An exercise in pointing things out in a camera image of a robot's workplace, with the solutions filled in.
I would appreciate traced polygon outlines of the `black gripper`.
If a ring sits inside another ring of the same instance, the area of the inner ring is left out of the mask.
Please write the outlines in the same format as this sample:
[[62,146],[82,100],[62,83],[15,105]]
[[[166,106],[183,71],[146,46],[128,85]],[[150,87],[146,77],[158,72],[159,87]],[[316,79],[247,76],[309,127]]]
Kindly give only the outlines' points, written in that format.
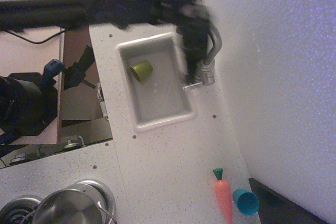
[[174,24],[181,36],[187,74],[186,83],[200,81],[199,62],[207,51],[218,50],[218,30],[211,16],[200,0],[160,0],[159,20]]

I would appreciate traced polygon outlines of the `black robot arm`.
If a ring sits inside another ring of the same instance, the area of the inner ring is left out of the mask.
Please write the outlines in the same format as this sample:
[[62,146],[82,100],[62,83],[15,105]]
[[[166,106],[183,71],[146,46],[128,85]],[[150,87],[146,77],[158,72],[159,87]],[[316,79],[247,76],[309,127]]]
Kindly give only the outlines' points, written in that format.
[[174,25],[182,38],[187,83],[205,79],[221,48],[218,30],[198,0],[17,0],[1,2],[1,31],[84,25]]

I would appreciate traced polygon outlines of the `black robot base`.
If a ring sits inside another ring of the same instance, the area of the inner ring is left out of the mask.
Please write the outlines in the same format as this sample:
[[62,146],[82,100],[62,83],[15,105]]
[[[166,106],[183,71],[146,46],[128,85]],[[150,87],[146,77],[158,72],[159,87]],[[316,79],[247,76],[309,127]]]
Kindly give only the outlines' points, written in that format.
[[86,71],[94,61],[93,48],[86,46],[79,61],[68,68],[52,59],[43,73],[20,72],[1,77],[1,145],[40,135],[58,114],[54,77],[62,72],[64,89],[77,87],[85,81]]

